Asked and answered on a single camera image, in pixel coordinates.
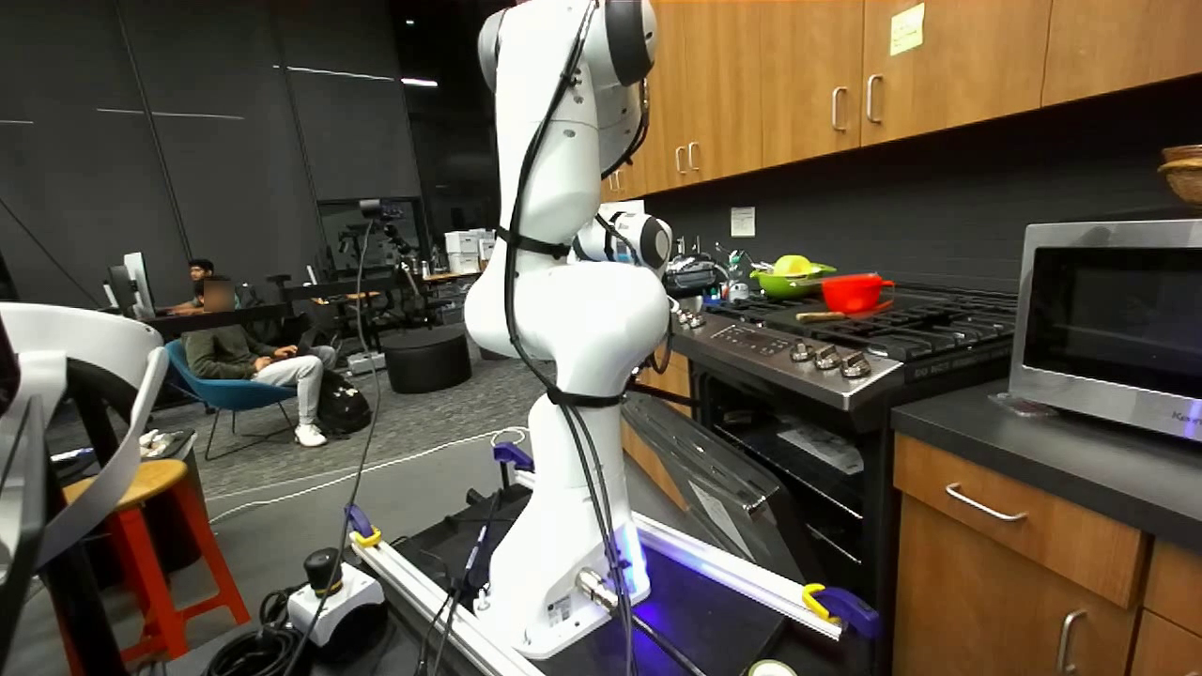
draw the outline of backpack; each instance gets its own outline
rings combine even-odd
[[[354,435],[373,425],[373,405],[354,385],[326,371],[316,417],[324,425],[324,435]]]

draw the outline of gas stove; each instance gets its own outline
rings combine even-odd
[[[1012,357],[1012,296],[900,287],[870,317],[811,302],[741,302],[678,317],[681,352],[833,410]]]

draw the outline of red bowl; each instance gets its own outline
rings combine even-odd
[[[887,287],[893,287],[893,283],[875,272],[833,275],[833,280],[822,280],[822,302],[832,313],[865,317],[865,313],[879,310]]]

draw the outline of countertop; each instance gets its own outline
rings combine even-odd
[[[1017,417],[992,402],[1008,385],[893,410],[893,434],[1076,499],[1097,514],[1202,548],[1202,444],[1071,414]]]

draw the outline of sitting person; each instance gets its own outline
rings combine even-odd
[[[173,306],[169,317],[203,317],[203,280],[215,275],[210,260],[188,260],[193,296],[184,306]]]
[[[233,283],[227,275],[207,275],[198,283],[207,313],[228,313]],[[203,381],[254,381],[269,386],[297,385],[297,439],[302,449],[324,449],[316,405],[324,390],[324,360],[302,352],[302,346],[264,346],[242,325],[188,331],[184,352],[195,375]]]

